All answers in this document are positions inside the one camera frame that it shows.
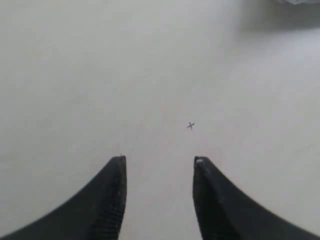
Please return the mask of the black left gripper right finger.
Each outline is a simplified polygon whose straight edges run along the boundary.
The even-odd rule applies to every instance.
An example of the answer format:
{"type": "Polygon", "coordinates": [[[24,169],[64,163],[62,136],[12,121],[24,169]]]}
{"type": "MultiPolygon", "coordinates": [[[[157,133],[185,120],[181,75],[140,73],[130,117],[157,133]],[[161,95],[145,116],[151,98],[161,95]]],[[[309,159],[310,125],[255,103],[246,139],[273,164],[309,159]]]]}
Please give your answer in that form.
{"type": "Polygon", "coordinates": [[[192,197],[204,240],[318,240],[254,201],[205,156],[193,163],[192,197]]]}

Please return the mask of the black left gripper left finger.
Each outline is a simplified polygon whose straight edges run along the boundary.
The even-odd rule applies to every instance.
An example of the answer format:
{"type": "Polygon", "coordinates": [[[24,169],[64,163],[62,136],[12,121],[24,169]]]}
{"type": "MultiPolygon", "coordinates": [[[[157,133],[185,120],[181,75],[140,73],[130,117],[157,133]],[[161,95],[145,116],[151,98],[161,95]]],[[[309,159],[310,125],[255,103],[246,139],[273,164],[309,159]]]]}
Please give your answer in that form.
{"type": "Polygon", "coordinates": [[[4,240],[117,240],[127,200],[127,160],[112,157],[64,204],[4,240]]]}

